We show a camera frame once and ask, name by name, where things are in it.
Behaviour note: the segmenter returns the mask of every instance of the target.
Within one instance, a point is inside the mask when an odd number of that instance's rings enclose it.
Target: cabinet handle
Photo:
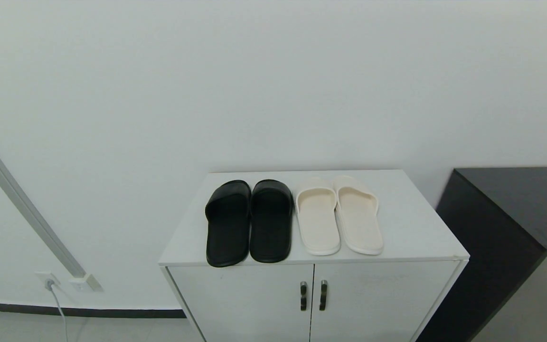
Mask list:
[[[308,283],[301,282],[301,311],[308,309]]]
[[[326,310],[327,292],[328,292],[328,282],[322,281],[320,285],[320,311]]]

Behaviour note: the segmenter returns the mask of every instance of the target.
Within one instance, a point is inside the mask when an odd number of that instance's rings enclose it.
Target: white wall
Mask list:
[[[103,294],[156,266],[207,171],[547,165],[547,2],[0,3],[0,157]],[[0,192],[0,302],[69,275]]]

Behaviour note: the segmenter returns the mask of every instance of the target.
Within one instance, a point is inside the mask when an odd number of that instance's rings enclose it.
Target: cabinet top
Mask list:
[[[352,176],[373,191],[379,201],[377,220],[384,239],[378,256],[361,255],[349,249],[341,236],[341,249],[330,256],[310,255],[303,246],[296,213],[292,222],[291,253],[277,264],[325,264],[341,262],[386,262],[404,260],[466,260],[467,251],[447,228],[432,206],[402,170],[378,171],[279,171],[209,173],[189,204],[185,216],[161,255],[160,266],[207,266],[208,221],[204,207],[212,192],[224,182],[245,180],[252,188],[258,181],[274,179],[291,190],[309,177],[332,180]],[[263,265],[250,255],[239,265]]]
[[[547,249],[547,167],[456,169]]]

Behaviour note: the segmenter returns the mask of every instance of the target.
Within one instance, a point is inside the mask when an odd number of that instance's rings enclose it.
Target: white floor tile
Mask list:
[[[67,317],[69,342],[202,342],[189,321]],[[0,342],[64,342],[60,316],[0,312]]]
[[[147,342],[202,342],[186,319],[170,318],[153,320]]]

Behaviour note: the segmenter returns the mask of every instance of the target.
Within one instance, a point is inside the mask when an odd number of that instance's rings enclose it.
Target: wall outlet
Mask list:
[[[52,274],[52,272],[47,272],[47,271],[37,271],[35,272],[35,275],[37,275],[37,278],[40,279],[41,283],[46,286],[46,281],[48,279],[52,279],[54,281],[54,284],[55,285],[60,285],[60,282],[58,281],[58,279],[56,279],[56,277],[54,277],[54,275]]]
[[[83,278],[69,279],[69,283],[79,292],[94,292],[100,287],[91,273],[87,273]]]

